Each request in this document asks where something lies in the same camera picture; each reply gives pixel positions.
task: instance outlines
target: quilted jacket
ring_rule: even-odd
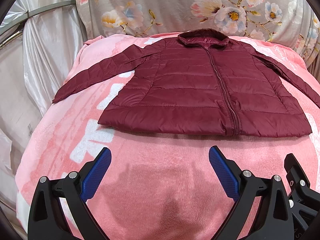
[[[181,33],[143,49],[132,45],[78,73],[53,103],[133,69],[99,124],[199,135],[310,134],[303,110],[279,76],[320,107],[320,96],[284,65],[212,29]]]

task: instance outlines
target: bed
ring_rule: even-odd
[[[114,34],[89,40],[79,51],[66,81],[132,44],[144,47],[177,35],[136,38]],[[320,84],[292,49],[247,37],[231,38],[251,44],[281,62],[320,93]],[[19,190],[17,217],[25,230],[39,178],[46,175],[58,179],[77,171],[103,147],[111,150],[112,163],[87,205],[111,239],[209,239],[233,205],[208,161],[213,145],[218,145],[241,169],[266,178],[274,174],[284,178],[284,158],[294,153],[312,188],[320,191],[320,109],[286,81],[282,80],[283,85],[297,98],[312,127],[309,136],[225,138],[130,133],[98,125],[103,109],[132,76],[133,72],[120,74],[49,108],[32,134],[15,177]],[[66,202],[62,201],[62,206],[73,234],[81,238]],[[253,218],[254,213],[242,234],[248,232]]]

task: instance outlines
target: jacket zipper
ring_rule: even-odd
[[[205,47],[203,47],[205,49],[205,51],[207,52],[208,56],[209,56],[209,59],[210,59],[210,63],[211,63],[211,66],[218,78],[218,81],[220,83],[220,87],[222,88],[222,94],[223,94],[223,98],[226,102],[226,105],[229,109],[229,111],[231,112],[231,115],[232,115],[232,119],[233,119],[233,124],[234,124],[234,131],[233,131],[233,135],[238,135],[239,134],[239,120],[238,120],[238,116],[236,114],[236,111],[234,110],[233,108],[233,105],[232,103],[230,102],[230,99],[228,97],[228,91],[227,91],[227,87],[226,87],[226,84],[223,82],[222,80],[222,77],[220,76],[220,73],[219,71],[217,70],[217,68],[215,67],[215,65],[213,64],[212,62],[212,58],[211,58],[211,55],[210,55],[210,52],[209,50],[207,50]]]

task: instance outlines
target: blue gripper pad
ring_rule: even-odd
[[[218,179],[229,198],[233,198],[236,202],[240,197],[239,182],[233,175],[232,171],[215,147],[209,150],[209,161],[212,168],[218,176]]]
[[[82,192],[80,197],[83,202],[93,198],[104,174],[110,166],[110,163],[111,151],[106,148],[82,182]]]

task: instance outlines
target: jacket sleeve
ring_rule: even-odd
[[[304,82],[302,78],[294,74],[286,66],[276,61],[275,59],[265,56],[264,54],[256,51],[251,45],[245,43],[243,46],[253,56],[259,59],[264,65],[271,68],[284,80],[292,84],[294,87],[299,89],[307,97],[309,97],[319,108],[320,108],[320,96],[315,92],[308,83]]]
[[[133,44],[123,52],[113,57],[105,58],[90,68],[79,72],[58,90],[52,103],[58,103],[72,94],[118,74],[134,70],[144,63],[148,56],[161,52],[164,47],[164,39],[143,49]]]

